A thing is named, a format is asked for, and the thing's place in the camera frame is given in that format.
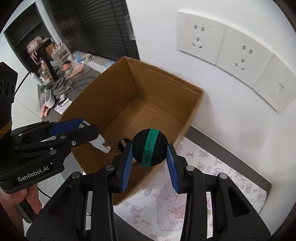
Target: power outlet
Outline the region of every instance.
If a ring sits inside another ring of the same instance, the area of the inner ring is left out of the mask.
[[[178,49],[216,64],[224,29],[224,24],[214,20],[178,12]]]
[[[248,35],[227,26],[217,66],[254,87],[272,53]]]
[[[270,65],[254,89],[273,108],[281,112],[296,97],[296,76],[273,55]]]

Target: black sphere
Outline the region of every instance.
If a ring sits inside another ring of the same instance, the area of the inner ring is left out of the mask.
[[[143,151],[149,131],[150,129],[140,131],[135,135],[132,141],[133,157],[139,163],[142,163]],[[151,158],[151,166],[155,166],[159,163],[162,163],[162,161],[166,158],[167,145],[167,138],[162,132],[159,131]]]

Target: pink cartoon print mat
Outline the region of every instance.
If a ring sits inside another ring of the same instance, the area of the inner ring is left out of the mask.
[[[266,191],[226,165],[204,149],[184,138],[177,146],[178,155],[203,173],[217,176],[226,173],[259,213],[266,200]],[[186,194],[177,194],[172,187],[166,164],[136,195],[125,200],[114,211],[139,232],[157,241],[179,241],[186,207]],[[207,237],[213,235],[211,195],[207,193]]]

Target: cardboard box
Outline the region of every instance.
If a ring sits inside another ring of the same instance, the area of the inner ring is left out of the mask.
[[[85,88],[61,116],[60,121],[83,118],[100,129],[106,141],[133,139],[141,130],[160,130],[176,147],[195,117],[203,90],[162,69],[123,57]],[[118,149],[103,153],[90,143],[72,153],[85,173],[112,162]],[[114,204],[141,190],[162,167],[132,166],[123,194],[114,194]]]

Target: plush toy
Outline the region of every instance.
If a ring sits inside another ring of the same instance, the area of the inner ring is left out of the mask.
[[[65,63],[63,63],[63,71],[65,71],[65,77],[68,77],[72,71],[72,62],[70,60],[67,60]]]
[[[27,45],[27,52],[30,54],[31,59],[35,62],[35,64],[40,64],[40,59],[37,56],[36,50],[39,48],[40,44],[42,44],[43,38],[41,36],[35,36],[35,38],[30,41]]]

